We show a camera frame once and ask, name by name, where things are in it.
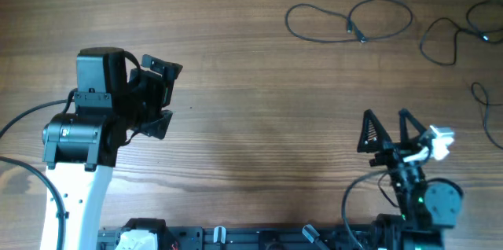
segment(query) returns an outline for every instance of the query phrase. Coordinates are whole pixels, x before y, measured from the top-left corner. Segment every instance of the wooden table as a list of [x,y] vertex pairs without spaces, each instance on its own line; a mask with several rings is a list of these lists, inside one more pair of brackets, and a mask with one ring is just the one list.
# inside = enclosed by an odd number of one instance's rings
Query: wooden table
[[[468,88],[480,81],[494,101],[503,100],[503,47],[460,35],[458,64],[448,68],[418,50],[434,19],[448,16],[466,26],[465,11],[481,0],[402,0],[414,12],[413,26],[379,42],[317,44],[285,29],[285,11],[296,3],[347,13],[360,1],[0,0],[0,123],[65,98],[76,87],[82,48],[148,53],[184,66],[175,114],[165,140],[138,136],[119,151],[102,226],[122,226],[131,217],[172,226],[329,225],[341,223],[346,186],[372,170],[372,155],[355,151],[362,113],[372,108],[397,139],[397,112],[408,108],[424,125],[457,133],[450,157],[425,168],[428,177],[452,179],[466,192],[447,248],[503,248],[503,154],[483,133]],[[501,23],[501,12],[476,15],[483,25]],[[406,23],[402,10],[379,2],[363,6],[354,20],[367,35]],[[343,20],[306,9],[292,16],[292,25],[318,37],[348,37]],[[449,60],[452,34],[441,27],[428,48]],[[60,110],[47,108],[14,125],[0,153],[44,170],[40,135]],[[502,112],[493,108],[489,119],[499,142]],[[46,189],[20,167],[0,164],[0,172],[0,249],[35,249]],[[396,210],[375,180],[351,194],[352,222],[371,222],[380,212]]]

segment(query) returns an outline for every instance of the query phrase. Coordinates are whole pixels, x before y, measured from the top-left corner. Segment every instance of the black metal base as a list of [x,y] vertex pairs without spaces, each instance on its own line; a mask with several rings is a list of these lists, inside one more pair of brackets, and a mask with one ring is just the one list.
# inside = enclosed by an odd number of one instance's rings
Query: black metal base
[[[372,224],[350,227],[365,249],[444,249],[441,231],[414,230],[399,215],[381,214]],[[359,250],[344,226],[307,230],[306,235],[313,241],[311,243],[300,228],[240,228],[224,231],[219,227],[215,233],[215,229],[202,227],[166,227],[163,219],[130,219],[120,229],[101,230],[98,233],[97,250],[115,250],[121,235],[130,230],[156,233],[158,250]]]
[[[352,226],[361,238],[368,235],[370,225]],[[213,243],[214,229],[201,227],[168,227],[178,242],[178,250],[319,250],[302,234],[302,229],[243,228],[227,229],[226,243]],[[320,240],[333,250],[356,250],[349,242],[343,226],[317,229]],[[124,229],[100,230],[97,250],[113,250]]]

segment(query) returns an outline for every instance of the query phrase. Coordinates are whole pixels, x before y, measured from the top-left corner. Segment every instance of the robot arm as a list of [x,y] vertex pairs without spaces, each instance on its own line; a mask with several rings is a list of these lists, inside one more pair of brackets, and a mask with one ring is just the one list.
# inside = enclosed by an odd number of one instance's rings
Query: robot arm
[[[127,81],[125,60],[137,66]],[[182,70],[144,55],[141,66],[118,48],[92,48],[77,57],[78,89],[75,113],[60,113],[46,125],[43,161],[46,175],[65,206],[64,249],[96,248],[101,206],[116,165],[117,150],[129,144],[127,131],[163,139],[172,112],[174,81]],[[41,249],[57,244],[58,219],[54,198],[47,196]]]
[[[431,158],[447,156],[454,132],[434,126],[426,129],[406,109],[398,114],[400,142],[393,143],[373,112],[366,111],[357,150],[375,153],[371,167],[387,167],[402,215],[378,215],[371,235],[358,243],[366,248],[443,249],[442,232],[456,226],[463,191],[444,178],[427,180],[421,166]],[[414,138],[409,138],[407,120],[419,132]]]

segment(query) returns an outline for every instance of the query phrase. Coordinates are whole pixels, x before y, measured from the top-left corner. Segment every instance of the cable connector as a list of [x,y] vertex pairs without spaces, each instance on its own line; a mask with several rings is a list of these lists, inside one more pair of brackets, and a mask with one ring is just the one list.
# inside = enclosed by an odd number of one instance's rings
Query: cable connector
[[354,29],[354,33],[356,34],[356,38],[360,41],[360,42],[367,42],[367,38],[363,35],[363,33],[358,30],[357,28]]
[[[448,127],[435,127],[430,125],[421,138],[431,139],[431,157],[436,160],[443,160],[449,155],[448,147],[454,143],[454,131]],[[424,147],[419,153],[403,158],[404,163],[425,160],[428,157],[428,147]]]
[[353,22],[351,22],[351,20],[347,20],[346,22],[346,29],[347,29],[347,33],[348,34],[351,34],[351,32],[353,31]]

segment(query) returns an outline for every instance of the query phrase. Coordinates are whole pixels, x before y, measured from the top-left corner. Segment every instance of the black cable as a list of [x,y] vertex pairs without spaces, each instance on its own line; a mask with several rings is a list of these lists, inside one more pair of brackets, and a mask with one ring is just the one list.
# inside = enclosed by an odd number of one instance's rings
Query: black cable
[[344,196],[343,196],[343,202],[342,202],[342,206],[340,208],[341,210],[341,217],[343,219],[343,222],[344,222],[344,226],[346,227],[346,231],[347,231],[347,235],[350,237],[350,239],[352,240],[352,242],[354,244],[356,244],[361,250],[365,250],[365,248],[363,247],[363,245],[360,243],[360,241],[358,241],[358,239],[356,239],[356,236],[353,234],[353,232],[351,231],[351,228],[349,227],[349,222],[347,220],[347,217],[346,217],[346,202],[347,202],[347,198],[349,196],[349,193],[350,191],[359,183],[359,182],[363,182],[369,178],[372,178],[374,176],[377,176],[377,175],[382,175],[382,174],[385,174],[385,175],[389,175],[389,174],[392,174],[392,173],[395,173],[395,172],[399,172],[399,171],[408,171],[408,170],[412,170],[412,169],[415,169],[415,168],[419,168],[419,167],[422,167],[424,166],[431,158],[431,150],[432,150],[432,147],[428,147],[428,156],[426,157],[426,159],[424,159],[423,161],[421,161],[420,163],[418,164],[415,164],[415,165],[411,165],[411,166],[408,166],[408,167],[399,167],[399,168],[395,168],[395,169],[392,169],[392,170],[382,170],[382,171],[373,171],[373,172],[369,172],[368,174],[366,175],[363,175],[359,178],[356,178],[347,188],[346,190],[344,191]]
[[[393,37],[394,35],[398,35],[398,34],[402,33],[403,31],[405,31],[412,24],[413,13],[412,13],[412,10],[410,10],[410,8],[405,3],[400,2],[398,0],[379,0],[379,1],[385,1],[385,2],[392,2],[392,3],[394,3],[394,4],[398,5],[398,6],[401,6],[401,7],[405,8],[409,12],[409,15],[410,15],[409,23],[404,28],[402,28],[401,30],[399,30],[399,31],[397,31],[395,33],[389,34],[389,35],[382,35],[382,36],[377,36],[377,37],[366,37],[358,29],[358,27],[356,27],[356,24],[351,19],[351,16],[353,15],[353,12],[359,6],[361,6],[362,4],[368,3],[368,2],[373,2],[373,1],[377,1],[377,0],[365,0],[363,2],[359,2],[356,6],[353,6],[353,8],[350,10],[350,12],[347,14],[347,16],[343,15],[342,13],[333,12],[333,11],[330,11],[330,10],[327,10],[327,9],[323,9],[321,7],[318,7],[318,6],[311,5],[309,3],[299,3],[298,5],[294,5],[289,10],[287,10],[287,12],[285,14],[285,26],[290,31],[290,33],[292,33],[292,35],[294,35],[295,37],[297,37],[299,39],[303,39],[303,40],[310,41],[310,42],[333,43],[333,42],[368,42],[368,41],[373,41],[373,40],[377,40],[377,39],[387,39],[387,38]],[[326,13],[328,15],[333,15],[333,16],[341,17],[341,18],[345,19],[346,23],[347,23],[347,32],[351,33],[351,32],[354,31],[354,33],[356,34],[356,39],[324,40],[324,39],[310,38],[310,37],[306,37],[306,36],[303,36],[301,34],[295,33],[290,28],[290,23],[288,22],[288,17],[290,16],[290,13],[294,9],[296,9],[297,7],[301,7],[301,6],[311,7],[313,9],[316,9],[316,10],[321,11],[323,13]]]
[[380,185],[380,182],[386,175],[388,174],[383,174],[380,176],[379,180],[377,181],[377,187],[379,187],[380,192],[383,194],[384,198],[386,198],[386,200],[390,202],[391,206],[395,208],[400,208],[400,206],[398,206],[395,202],[393,202],[393,200],[386,194],[386,191],[384,191],[383,187]]
[[[2,138],[3,134],[6,133],[6,131],[17,121],[22,119],[23,117],[27,116],[28,114],[37,111],[41,108],[46,108],[51,105],[59,105],[59,104],[66,104],[63,112],[66,113],[68,111],[68,108],[70,106],[70,103],[72,103],[72,98],[73,94],[76,92],[76,89],[70,91],[70,94],[68,94],[68,98],[66,100],[59,100],[59,101],[51,101],[42,105],[37,105],[34,108],[28,109],[26,112],[21,113],[20,115],[14,117],[9,123],[7,123],[2,130],[0,131],[0,138]],[[61,195],[57,191],[56,187],[53,185],[53,183],[38,169],[35,167],[31,166],[30,164],[27,164],[25,162],[22,162],[20,160],[14,160],[10,159],[4,156],[0,156],[0,161],[9,163],[9,164],[15,164],[17,166],[20,166],[22,168],[25,168],[26,170],[30,171],[32,174],[36,175],[47,187],[47,189],[50,191],[51,195],[54,198],[54,202],[56,203],[56,208],[57,208],[57,218],[58,218],[58,228],[57,228],[57,244],[56,244],[56,250],[61,250],[63,249],[63,244],[64,244],[64,219],[66,216],[66,211],[64,210],[64,203],[63,200],[61,199]]]
[[[483,92],[484,94],[484,97],[486,98],[486,101],[483,101],[479,98],[479,96],[477,96],[477,94],[475,93],[475,86],[478,86],[480,87],[481,91]],[[503,104],[491,104],[489,102],[489,94],[487,93],[486,91],[486,88],[484,88],[484,86],[482,86],[481,83],[479,82],[474,82],[472,83],[472,96],[473,98],[478,102],[480,103],[481,105],[484,105],[485,106],[485,111],[483,113],[483,118],[482,118],[482,125],[484,127],[484,132],[486,133],[486,136],[487,138],[489,139],[489,141],[491,143],[493,143],[495,146],[497,146],[499,149],[502,149],[503,150],[503,146],[499,145],[494,139],[493,137],[490,135],[489,133],[489,129],[487,128],[487,119],[489,118],[489,107],[490,106],[501,106]]]
[[[496,45],[496,44],[502,43],[503,42],[503,38],[501,38],[499,40],[496,40],[496,41],[490,41],[489,37],[487,36],[487,34],[491,34],[491,33],[496,33],[496,32],[499,32],[499,31],[503,31],[503,27],[496,28],[496,29],[491,29],[491,30],[487,30],[487,31],[482,31],[482,30],[480,30],[477,27],[477,25],[475,23],[473,23],[470,20],[470,13],[475,8],[477,8],[479,6],[484,6],[484,5],[496,5],[496,6],[502,6],[503,7],[503,2],[498,1],[498,0],[486,0],[486,1],[483,1],[483,2],[478,2],[475,5],[473,5],[472,7],[470,7],[468,9],[468,11],[466,12],[465,16],[466,16],[466,21],[468,22],[468,25],[470,25],[470,27],[472,29],[461,27],[459,24],[457,24],[456,22],[452,21],[449,17],[440,17],[439,19],[433,21],[433,23],[430,24],[430,26],[428,27],[428,29],[424,33],[423,37],[421,38],[421,41],[419,42],[419,51],[421,52],[421,54],[423,55],[423,57],[426,58],[427,60],[433,62],[434,64],[437,64],[437,65],[441,65],[441,66],[455,65],[456,62],[457,62],[457,36],[459,35],[459,33],[465,33],[465,34],[468,34],[468,35],[475,36],[476,38],[478,38],[482,42],[489,43],[489,44],[492,44],[492,45]],[[457,29],[456,32],[454,33],[454,37],[453,37],[453,43],[454,43],[453,61],[450,62],[450,63],[436,61],[435,59],[433,59],[430,56],[428,56],[424,52],[424,50],[423,50],[424,42],[426,41],[428,33],[433,28],[433,26],[435,26],[438,22],[440,22],[442,20],[446,20],[446,21],[450,22]]]
[[136,130],[136,131],[133,131],[133,134],[129,137],[129,139],[127,139],[122,145],[121,147],[124,147],[124,146],[127,146],[131,143],[131,140],[133,140],[134,136],[140,134],[140,130]]
[[140,63],[138,62],[136,57],[132,53],[130,53],[126,50],[124,50],[124,57],[134,64],[134,66],[138,70],[138,75],[140,75],[141,74],[141,67],[140,67]]
[[66,105],[63,108],[63,111],[61,113],[66,113],[68,109],[70,108],[70,104],[73,102],[73,95],[77,91],[77,88],[73,89],[68,93],[68,97],[66,99]]

